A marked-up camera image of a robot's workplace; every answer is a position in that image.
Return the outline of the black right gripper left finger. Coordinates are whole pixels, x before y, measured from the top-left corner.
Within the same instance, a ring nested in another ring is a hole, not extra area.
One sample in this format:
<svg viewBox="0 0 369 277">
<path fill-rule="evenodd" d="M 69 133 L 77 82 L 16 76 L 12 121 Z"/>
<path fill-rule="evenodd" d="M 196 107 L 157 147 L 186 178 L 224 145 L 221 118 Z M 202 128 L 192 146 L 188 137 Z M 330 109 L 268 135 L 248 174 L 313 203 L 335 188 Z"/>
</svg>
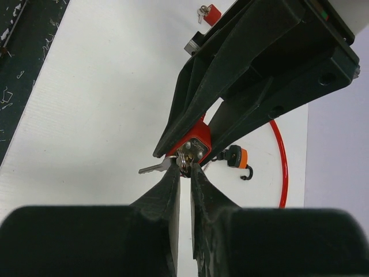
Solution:
<svg viewBox="0 0 369 277">
<path fill-rule="evenodd" d="M 180 173 L 130 205 L 23 206 L 1 223 L 2 276 L 176 276 Z"/>
</svg>

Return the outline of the silver key bunch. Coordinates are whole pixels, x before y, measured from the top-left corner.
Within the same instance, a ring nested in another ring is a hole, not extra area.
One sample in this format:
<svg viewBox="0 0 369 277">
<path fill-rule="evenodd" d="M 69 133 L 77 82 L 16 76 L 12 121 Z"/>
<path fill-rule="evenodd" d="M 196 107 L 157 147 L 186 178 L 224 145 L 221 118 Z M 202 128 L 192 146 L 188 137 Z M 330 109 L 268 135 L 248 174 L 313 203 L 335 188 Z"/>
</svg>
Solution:
<svg viewBox="0 0 369 277">
<path fill-rule="evenodd" d="M 166 156 L 159 164 L 139 169 L 139 174 L 151 173 L 153 171 L 167 171 L 174 166 L 180 170 L 182 176 L 189 176 L 191 171 L 191 164 L 194 161 L 193 154 L 186 154 L 184 152 L 177 152 L 174 155 Z"/>
</svg>

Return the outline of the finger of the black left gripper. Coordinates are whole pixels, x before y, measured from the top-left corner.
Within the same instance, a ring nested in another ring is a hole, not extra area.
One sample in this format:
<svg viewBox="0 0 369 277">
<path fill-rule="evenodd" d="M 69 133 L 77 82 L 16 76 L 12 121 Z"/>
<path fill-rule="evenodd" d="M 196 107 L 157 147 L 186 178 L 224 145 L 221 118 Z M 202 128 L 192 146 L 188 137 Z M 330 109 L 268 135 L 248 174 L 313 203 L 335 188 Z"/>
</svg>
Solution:
<svg viewBox="0 0 369 277">
<path fill-rule="evenodd" d="M 210 37 L 179 73 L 153 156 L 168 153 L 260 53 L 301 22 L 304 12 L 299 1 L 250 1 Z"/>
<path fill-rule="evenodd" d="M 201 163 L 269 121 L 348 85 L 341 77 L 267 78 L 237 93 L 224 100 L 210 120 L 212 152 Z"/>
</svg>

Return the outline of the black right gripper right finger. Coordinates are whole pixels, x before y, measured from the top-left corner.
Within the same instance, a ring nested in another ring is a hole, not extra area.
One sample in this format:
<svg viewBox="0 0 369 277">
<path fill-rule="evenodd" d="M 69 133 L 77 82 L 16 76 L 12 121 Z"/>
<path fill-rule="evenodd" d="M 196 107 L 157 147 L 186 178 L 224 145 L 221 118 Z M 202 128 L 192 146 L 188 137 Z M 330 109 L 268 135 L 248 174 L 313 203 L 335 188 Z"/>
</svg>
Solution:
<svg viewBox="0 0 369 277">
<path fill-rule="evenodd" d="M 339 209 L 243 208 L 191 169 L 199 276 L 367 276 L 368 240 Z"/>
</svg>

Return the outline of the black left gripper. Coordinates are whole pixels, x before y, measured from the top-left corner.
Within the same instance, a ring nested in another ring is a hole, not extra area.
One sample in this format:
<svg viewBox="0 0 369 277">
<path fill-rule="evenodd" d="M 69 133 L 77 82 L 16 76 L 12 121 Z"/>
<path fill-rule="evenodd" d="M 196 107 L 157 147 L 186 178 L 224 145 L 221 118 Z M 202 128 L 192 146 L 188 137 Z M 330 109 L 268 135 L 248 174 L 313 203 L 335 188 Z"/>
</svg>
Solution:
<svg viewBox="0 0 369 277">
<path fill-rule="evenodd" d="M 270 121 L 347 87 L 353 35 L 327 1 L 266 1 L 247 29 L 252 61 L 219 107 L 221 121 Z"/>
</svg>

